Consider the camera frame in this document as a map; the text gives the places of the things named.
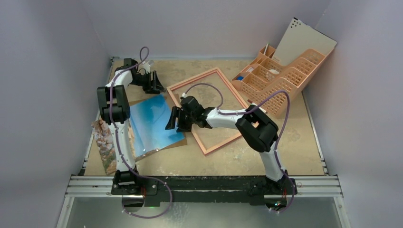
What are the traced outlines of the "beach landscape photo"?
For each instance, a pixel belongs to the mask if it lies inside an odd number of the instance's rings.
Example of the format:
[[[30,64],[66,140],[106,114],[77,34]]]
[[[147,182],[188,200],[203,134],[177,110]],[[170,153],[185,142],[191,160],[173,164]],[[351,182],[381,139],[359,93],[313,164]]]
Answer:
[[[129,103],[129,145],[136,162],[165,149],[187,145],[186,136],[173,130],[165,130],[174,103],[163,95]],[[92,123],[94,142],[104,171],[112,175],[116,171],[116,156],[112,133],[108,125],[99,118]]]

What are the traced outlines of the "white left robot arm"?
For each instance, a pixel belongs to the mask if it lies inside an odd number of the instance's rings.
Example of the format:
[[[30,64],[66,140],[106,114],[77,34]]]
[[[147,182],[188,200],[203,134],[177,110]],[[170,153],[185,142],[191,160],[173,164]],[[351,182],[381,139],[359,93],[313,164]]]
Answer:
[[[129,141],[130,105],[126,88],[135,81],[143,85],[147,80],[136,76],[139,63],[125,58],[121,67],[115,70],[113,79],[96,90],[101,119],[106,123],[111,136],[116,157],[116,171],[113,177],[113,195],[156,195],[157,178],[138,173]]]

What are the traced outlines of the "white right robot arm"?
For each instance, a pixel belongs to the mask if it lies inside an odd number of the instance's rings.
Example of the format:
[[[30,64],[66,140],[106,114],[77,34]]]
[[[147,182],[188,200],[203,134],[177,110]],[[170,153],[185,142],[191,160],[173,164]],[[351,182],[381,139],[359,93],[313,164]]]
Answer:
[[[297,192],[294,180],[282,167],[277,151],[280,140],[278,126],[257,106],[237,111],[204,108],[193,96],[181,98],[180,106],[172,108],[166,130],[190,132],[200,128],[228,128],[238,130],[249,147],[259,152],[265,169],[267,188],[272,193]]]

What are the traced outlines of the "pink picture frame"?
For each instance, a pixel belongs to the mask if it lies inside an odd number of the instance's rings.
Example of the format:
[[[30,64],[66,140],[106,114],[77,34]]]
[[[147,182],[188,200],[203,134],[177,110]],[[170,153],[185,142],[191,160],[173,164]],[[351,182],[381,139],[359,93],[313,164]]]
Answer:
[[[204,128],[205,129],[226,128],[236,130],[237,127],[235,126],[235,123],[240,118],[240,114],[246,111],[247,103],[243,100],[243,98],[241,98],[240,94],[235,90],[235,87],[230,83],[229,79],[218,67],[212,68],[206,72],[200,73],[196,76],[192,76],[188,79],[185,79],[181,82],[178,82],[176,84],[167,87],[167,93],[172,98],[175,106],[177,107],[182,107],[183,109],[196,107],[197,105],[199,105],[199,103],[197,102],[195,97],[189,96],[190,90],[198,85],[201,85],[202,83],[198,82],[201,79],[213,75],[217,75],[219,77],[219,79],[229,89],[232,96],[242,106],[242,109],[235,111],[235,115],[228,115],[231,112],[229,110],[220,110],[219,108],[214,107],[206,107],[206,108],[203,107],[205,109],[203,114],[203,118],[205,119]],[[180,101],[181,96],[186,97],[186,99],[183,102]],[[223,141],[217,143],[216,145],[207,148],[203,144],[201,137],[198,135],[195,129],[192,128],[191,133],[195,138],[202,153],[205,155],[214,152],[241,137],[241,133],[235,133],[233,136],[230,136],[224,139]]]

